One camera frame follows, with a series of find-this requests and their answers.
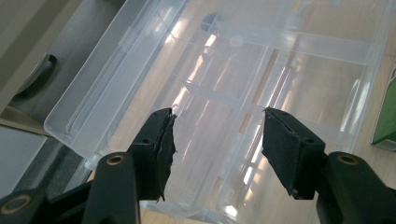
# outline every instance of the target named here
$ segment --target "green object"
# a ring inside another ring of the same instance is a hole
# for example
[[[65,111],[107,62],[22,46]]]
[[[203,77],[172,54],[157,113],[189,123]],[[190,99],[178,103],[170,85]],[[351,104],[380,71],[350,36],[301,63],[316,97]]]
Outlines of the green object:
[[[388,85],[378,123],[376,124],[373,145],[396,151],[396,78],[392,76]]]

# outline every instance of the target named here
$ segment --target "gray surface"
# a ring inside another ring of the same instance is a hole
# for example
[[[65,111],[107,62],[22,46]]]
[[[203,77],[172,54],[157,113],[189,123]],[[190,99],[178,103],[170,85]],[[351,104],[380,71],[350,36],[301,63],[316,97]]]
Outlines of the gray surface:
[[[0,126],[0,198],[18,184],[47,137]]]
[[[37,82],[14,97],[10,105],[44,123],[123,3],[124,0],[83,0],[48,50],[58,59],[56,66],[49,63]],[[15,190],[41,187],[50,198],[55,197],[64,192],[81,162],[73,150],[49,138]]]
[[[49,198],[64,192],[81,157],[54,138],[40,149],[14,191],[42,188]]]
[[[78,10],[48,50],[48,53],[58,59],[51,77],[42,79],[39,83],[40,91],[27,92],[28,95],[25,98],[28,100],[17,97],[11,105],[31,118],[44,122],[91,54],[123,2],[123,0],[82,1]]]

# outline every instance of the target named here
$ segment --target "plastic container wall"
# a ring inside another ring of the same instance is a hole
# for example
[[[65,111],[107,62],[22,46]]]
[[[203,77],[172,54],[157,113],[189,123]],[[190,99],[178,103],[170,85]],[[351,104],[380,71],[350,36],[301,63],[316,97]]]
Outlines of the plastic container wall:
[[[314,203],[290,198],[261,154],[262,111],[290,112],[327,152],[352,151],[393,5],[128,1],[46,129],[94,167],[171,106],[177,154],[166,202],[146,207],[219,223],[310,223]]]

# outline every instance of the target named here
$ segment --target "circular hole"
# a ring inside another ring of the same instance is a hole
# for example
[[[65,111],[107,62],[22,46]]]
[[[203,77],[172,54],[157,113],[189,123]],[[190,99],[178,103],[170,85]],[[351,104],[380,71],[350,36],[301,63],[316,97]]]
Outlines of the circular hole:
[[[1,207],[1,214],[14,214],[22,210],[22,208],[26,207],[30,203],[30,201],[32,201],[32,197],[27,194],[22,194],[16,198],[13,198]]]
[[[147,138],[145,138],[145,139],[143,139],[142,140],[142,143],[144,143],[144,144],[149,144],[151,141],[149,140],[149,139],[147,139]]]
[[[356,160],[354,157],[348,156],[348,155],[341,155],[338,156],[337,159],[345,164],[349,165],[356,165],[358,164],[358,160]]]
[[[107,159],[107,164],[109,165],[118,165],[120,163],[122,163],[122,161],[124,160],[124,158],[122,156],[113,156]]]
[[[310,138],[307,138],[307,139],[305,139],[305,142],[306,142],[306,143],[314,143],[315,141],[312,140],[312,139],[310,139]]]

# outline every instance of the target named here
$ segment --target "clear plastic container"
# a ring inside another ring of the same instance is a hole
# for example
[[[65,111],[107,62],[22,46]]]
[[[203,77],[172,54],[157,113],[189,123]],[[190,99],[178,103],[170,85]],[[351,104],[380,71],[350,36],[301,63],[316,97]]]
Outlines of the clear plastic container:
[[[263,109],[290,112],[351,152],[389,30],[387,0],[128,1],[46,130],[88,159],[126,150],[148,115],[178,115],[171,217],[312,223],[261,154]]]

